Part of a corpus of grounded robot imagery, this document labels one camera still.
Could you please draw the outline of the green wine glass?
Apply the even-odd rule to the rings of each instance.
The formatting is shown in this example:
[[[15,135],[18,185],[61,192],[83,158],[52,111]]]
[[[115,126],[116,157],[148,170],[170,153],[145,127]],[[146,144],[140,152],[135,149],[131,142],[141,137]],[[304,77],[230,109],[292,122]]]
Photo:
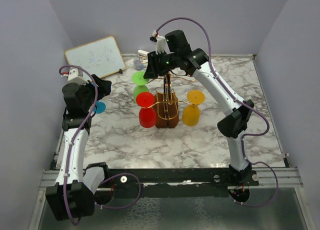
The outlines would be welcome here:
[[[133,90],[133,101],[136,103],[136,98],[140,93],[149,92],[147,83],[150,81],[149,78],[144,78],[144,72],[137,71],[132,76],[132,81],[136,84]]]

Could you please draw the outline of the blue wine glass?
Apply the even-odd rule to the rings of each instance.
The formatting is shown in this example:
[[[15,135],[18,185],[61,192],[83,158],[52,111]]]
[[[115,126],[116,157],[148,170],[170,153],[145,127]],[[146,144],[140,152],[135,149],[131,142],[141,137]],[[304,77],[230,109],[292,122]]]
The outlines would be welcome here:
[[[91,105],[90,107],[90,111],[92,110],[91,115],[94,116],[95,114],[102,114],[105,110],[106,110],[106,104],[103,102],[100,102],[100,100],[105,96],[104,93],[104,89],[101,87],[97,87],[97,92],[98,92],[98,97],[97,97],[97,101],[96,101],[96,105],[93,106]]]

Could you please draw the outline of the yellow wine glass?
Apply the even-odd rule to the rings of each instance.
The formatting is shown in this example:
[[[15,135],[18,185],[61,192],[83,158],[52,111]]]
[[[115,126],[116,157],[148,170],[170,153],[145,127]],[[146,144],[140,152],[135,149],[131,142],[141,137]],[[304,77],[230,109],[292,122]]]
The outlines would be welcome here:
[[[200,119],[200,108],[205,101],[205,95],[200,90],[191,90],[186,95],[188,105],[184,108],[181,120],[189,127],[194,127],[198,124]]]

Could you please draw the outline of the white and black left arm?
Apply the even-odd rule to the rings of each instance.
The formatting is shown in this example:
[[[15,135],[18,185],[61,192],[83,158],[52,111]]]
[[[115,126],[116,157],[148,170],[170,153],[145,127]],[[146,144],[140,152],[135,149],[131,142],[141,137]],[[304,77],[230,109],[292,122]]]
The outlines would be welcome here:
[[[94,213],[95,193],[111,180],[104,162],[84,168],[84,153],[90,135],[90,109],[111,93],[112,82],[93,75],[93,83],[70,82],[62,88],[65,114],[62,121],[64,151],[58,177],[47,187],[45,197],[57,221],[81,219]]]

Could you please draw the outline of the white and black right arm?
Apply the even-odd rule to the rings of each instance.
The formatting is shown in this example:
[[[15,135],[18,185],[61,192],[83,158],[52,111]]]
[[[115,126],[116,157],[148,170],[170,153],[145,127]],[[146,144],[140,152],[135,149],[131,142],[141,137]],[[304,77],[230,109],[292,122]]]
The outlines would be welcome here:
[[[174,30],[165,36],[154,31],[150,40],[155,43],[155,51],[147,54],[148,65],[143,77],[155,79],[179,68],[205,87],[225,115],[217,127],[228,143],[229,179],[236,186],[242,185],[252,170],[251,163],[245,159],[245,133],[254,103],[251,100],[245,101],[233,91],[215,70],[204,50],[191,49],[182,30]]]

